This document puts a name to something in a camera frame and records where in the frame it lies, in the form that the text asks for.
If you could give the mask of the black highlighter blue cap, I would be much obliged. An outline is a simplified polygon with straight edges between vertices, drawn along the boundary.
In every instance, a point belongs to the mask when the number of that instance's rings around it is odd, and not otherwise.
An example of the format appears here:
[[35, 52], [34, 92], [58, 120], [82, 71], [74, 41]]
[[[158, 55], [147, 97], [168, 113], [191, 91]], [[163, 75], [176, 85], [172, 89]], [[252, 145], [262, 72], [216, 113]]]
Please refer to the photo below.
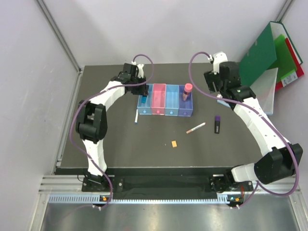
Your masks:
[[141, 103], [146, 103], [146, 101], [147, 101], [147, 96], [142, 96]]

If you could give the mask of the pink plastic drawer bin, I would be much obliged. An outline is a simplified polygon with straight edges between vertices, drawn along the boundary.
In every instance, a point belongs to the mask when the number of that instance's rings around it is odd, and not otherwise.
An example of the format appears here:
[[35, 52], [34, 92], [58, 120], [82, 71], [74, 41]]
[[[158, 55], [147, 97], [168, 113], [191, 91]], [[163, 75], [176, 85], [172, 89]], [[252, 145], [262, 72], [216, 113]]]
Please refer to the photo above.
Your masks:
[[153, 84], [151, 111], [153, 115], [164, 115], [166, 106], [166, 84]]

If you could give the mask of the light blue drawer bin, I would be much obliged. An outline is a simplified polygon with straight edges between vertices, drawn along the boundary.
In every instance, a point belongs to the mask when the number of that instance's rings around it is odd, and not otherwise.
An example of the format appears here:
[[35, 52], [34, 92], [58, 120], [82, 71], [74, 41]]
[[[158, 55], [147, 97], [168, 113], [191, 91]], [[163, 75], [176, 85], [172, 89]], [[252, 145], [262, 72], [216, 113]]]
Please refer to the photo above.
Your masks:
[[179, 85], [166, 86], [166, 116], [177, 116], [179, 112]]

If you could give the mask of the pink capped glue stick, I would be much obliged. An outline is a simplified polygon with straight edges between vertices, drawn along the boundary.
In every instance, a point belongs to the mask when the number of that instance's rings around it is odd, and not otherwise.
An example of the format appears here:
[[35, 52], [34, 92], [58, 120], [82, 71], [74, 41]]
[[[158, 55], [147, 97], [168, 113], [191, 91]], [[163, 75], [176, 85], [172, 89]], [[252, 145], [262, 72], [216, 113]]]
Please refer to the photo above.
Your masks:
[[183, 94], [182, 94], [182, 100], [183, 101], [186, 101], [189, 98], [192, 90], [193, 90], [193, 85], [191, 83], [186, 83], [184, 85]]

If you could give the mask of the purple plastic drawer bin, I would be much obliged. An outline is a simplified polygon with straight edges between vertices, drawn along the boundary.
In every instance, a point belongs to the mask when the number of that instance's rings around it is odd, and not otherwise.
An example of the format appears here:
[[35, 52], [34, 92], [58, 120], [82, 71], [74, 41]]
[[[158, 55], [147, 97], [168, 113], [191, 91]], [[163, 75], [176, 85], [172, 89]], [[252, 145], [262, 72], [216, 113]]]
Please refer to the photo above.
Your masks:
[[182, 100], [184, 85], [179, 86], [179, 113], [178, 116], [191, 117], [193, 112], [193, 93], [190, 93], [189, 98], [186, 101]]

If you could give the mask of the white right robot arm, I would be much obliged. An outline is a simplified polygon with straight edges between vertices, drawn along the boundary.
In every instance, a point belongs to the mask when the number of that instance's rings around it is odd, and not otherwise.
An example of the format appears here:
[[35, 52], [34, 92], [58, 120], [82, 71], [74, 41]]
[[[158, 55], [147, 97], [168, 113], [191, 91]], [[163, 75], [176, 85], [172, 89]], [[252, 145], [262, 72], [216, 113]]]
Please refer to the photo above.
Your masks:
[[277, 134], [275, 127], [261, 109], [255, 93], [241, 84], [236, 62], [213, 61], [213, 70], [204, 77], [210, 92], [219, 92], [255, 138], [262, 158], [256, 163], [234, 167], [224, 179], [229, 190], [237, 190], [243, 181], [263, 184], [282, 180], [296, 174], [303, 149]]

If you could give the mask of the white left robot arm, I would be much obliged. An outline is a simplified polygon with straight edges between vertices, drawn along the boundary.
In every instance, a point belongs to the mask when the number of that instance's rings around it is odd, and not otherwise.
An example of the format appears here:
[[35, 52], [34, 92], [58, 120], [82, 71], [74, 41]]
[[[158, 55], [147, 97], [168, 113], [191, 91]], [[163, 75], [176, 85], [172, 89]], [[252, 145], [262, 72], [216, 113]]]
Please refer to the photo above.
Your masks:
[[134, 95], [147, 96], [149, 87], [143, 64], [125, 63], [123, 70], [113, 77], [107, 86], [81, 107], [76, 120], [76, 132], [79, 134], [87, 152], [88, 171], [84, 184], [95, 190], [104, 191], [110, 186], [109, 179], [104, 176], [107, 164], [103, 153], [103, 140], [107, 133], [107, 110], [127, 92]]

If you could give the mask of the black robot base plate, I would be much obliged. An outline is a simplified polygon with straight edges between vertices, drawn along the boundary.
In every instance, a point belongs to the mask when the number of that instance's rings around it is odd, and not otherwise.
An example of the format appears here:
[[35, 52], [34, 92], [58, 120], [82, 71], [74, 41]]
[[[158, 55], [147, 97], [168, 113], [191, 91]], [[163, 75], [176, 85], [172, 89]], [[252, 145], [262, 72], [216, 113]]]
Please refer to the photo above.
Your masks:
[[253, 189], [250, 181], [234, 182], [229, 167], [109, 167], [105, 174], [112, 182], [113, 193], [150, 195], [168, 189], [222, 193]]

